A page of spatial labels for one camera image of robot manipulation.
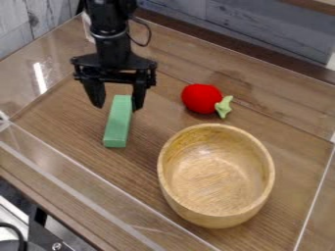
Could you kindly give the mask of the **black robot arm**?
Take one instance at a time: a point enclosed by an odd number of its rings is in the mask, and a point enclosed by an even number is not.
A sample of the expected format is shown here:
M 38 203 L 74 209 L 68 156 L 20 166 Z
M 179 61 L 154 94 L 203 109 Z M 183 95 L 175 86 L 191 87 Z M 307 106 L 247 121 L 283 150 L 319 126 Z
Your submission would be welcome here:
M 131 43 L 146 47 L 152 38 L 140 44 L 130 34 L 130 21 L 142 22 L 134 13 L 136 0 L 84 0 L 90 16 L 90 35 L 96 43 L 96 52 L 71 59 L 74 79 L 82 82 L 92 104 L 102 108 L 106 99 L 104 84 L 132 85 L 132 110 L 143 108 L 147 90 L 156 85 L 158 63 L 132 51 Z

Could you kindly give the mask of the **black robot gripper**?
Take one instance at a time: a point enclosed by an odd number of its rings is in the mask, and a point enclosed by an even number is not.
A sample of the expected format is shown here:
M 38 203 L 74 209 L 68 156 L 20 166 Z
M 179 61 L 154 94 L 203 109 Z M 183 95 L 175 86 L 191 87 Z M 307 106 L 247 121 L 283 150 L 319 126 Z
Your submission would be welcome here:
M 75 79 L 92 78 L 103 81 L 132 82 L 135 77 L 124 72 L 134 71 L 135 74 L 143 74 L 147 77 L 147 84 L 136 82 L 132 92 L 132 108 L 138 111 L 144 105 L 147 88 L 156 85 L 158 63 L 134 53 L 128 33 L 115 36 L 95 34 L 94 39 L 98 52 L 71 59 L 75 67 Z M 104 83 L 98 80 L 87 80 L 84 89 L 92 104 L 102 108 L 106 99 Z

